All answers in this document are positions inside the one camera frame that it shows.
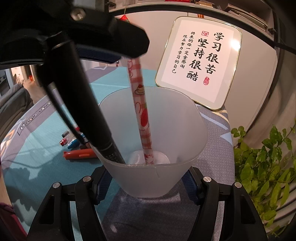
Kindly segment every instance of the black clamp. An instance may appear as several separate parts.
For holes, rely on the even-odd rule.
[[[106,241],[94,205],[106,197],[112,177],[104,166],[75,184],[54,183],[41,203],[27,241],[74,241],[70,201],[75,201],[82,240]],[[224,201],[220,241],[267,241],[261,219],[240,183],[225,185],[191,167],[182,177],[190,200],[199,211],[188,241],[211,241],[218,204]]]
[[[267,241],[267,235],[251,198],[240,183],[226,185],[204,177],[191,167],[182,178],[189,198],[200,205],[188,241],[211,241],[215,227],[218,202],[224,201],[220,241]],[[192,191],[196,186],[196,195]]]

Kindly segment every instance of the book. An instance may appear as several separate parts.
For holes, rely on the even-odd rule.
[[[230,14],[232,14],[232,15],[235,15],[235,16],[237,16],[238,18],[241,18],[241,19],[243,19],[243,20],[245,20],[246,22],[248,22],[248,23],[250,23],[251,25],[255,25],[256,27],[258,27],[259,29],[261,29],[262,31],[266,31],[265,30],[265,28],[262,28],[262,27],[260,27],[260,26],[258,26],[258,25],[256,25],[256,24],[254,24],[252,21],[250,21],[249,19],[247,19],[247,18],[245,18],[245,17],[243,17],[243,16],[241,16],[241,15],[239,15],[239,14],[237,14],[236,12],[234,12],[234,11],[228,11],[228,13],[230,13]]]
[[[252,22],[253,24],[255,24],[256,26],[258,26],[260,29],[262,29],[264,31],[268,27],[266,21],[259,18],[255,14],[249,13],[249,12],[247,12],[243,9],[240,9],[239,7],[233,6],[231,4],[228,4],[224,11],[231,12],[231,14],[238,15],[239,17],[243,18],[244,20],[246,20],[248,22]]]
[[[267,25],[267,23],[266,23],[265,20],[263,20],[262,18],[258,17],[258,16],[255,15],[254,13],[250,12],[249,14],[252,15],[254,18],[256,18],[258,21],[260,21],[260,22],[262,22],[262,23],[265,23],[265,24]]]
[[[213,3],[210,3],[208,1],[198,1],[196,2],[199,5],[204,5],[204,6],[208,6],[208,7],[213,7]]]
[[[248,14],[245,14],[244,12],[239,12],[238,13],[239,15],[249,19],[250,21],[252,21],[254,24],[262,27],[262,28],[266,28],[267,27],[267,23],[264,21],[264,22],[261,22],[259,20],[257,20],[256,18],[254,18],[253,16],[250,16]]]

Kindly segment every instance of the metal screw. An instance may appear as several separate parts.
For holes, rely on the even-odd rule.
[[[86,16],[86,13],[82,8],[74,8],[71,12],[71,17],[75,21],[82,20],[84,19],[85,16]]]
[[[236,182],[234,185],[235,185],[237,188],[241,188],[241,187],[242,187],[241,183],[238,183],[238,182]]]
[[[53,188],[58,188],[59,187],[59,183],[58,182],[56,182],[56,183],[54,183],[54,184],[52,184],[52,186],[53,186]]]
[[[209,183],[212,179],[210,177],[204,177],[203,180],[207,183]]]
[[[90,176],[86,176],[82,179],[84,182],[89,182],[91,180]]]

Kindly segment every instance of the gray couch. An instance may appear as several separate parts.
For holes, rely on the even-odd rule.
[[[14,85],[0,97],[0,143],[18,119],[32,106],[30,94],[21,84]]]

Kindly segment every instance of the frosted cup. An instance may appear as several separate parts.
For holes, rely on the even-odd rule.
[[[207,127],[195,103],[181,92],[146,87],[154,165],[145,165],[130,88],[100,103],[125,164],[109,161],[92,147],[119,186],[134,197],[160,197],[182,178],[207,143]]]

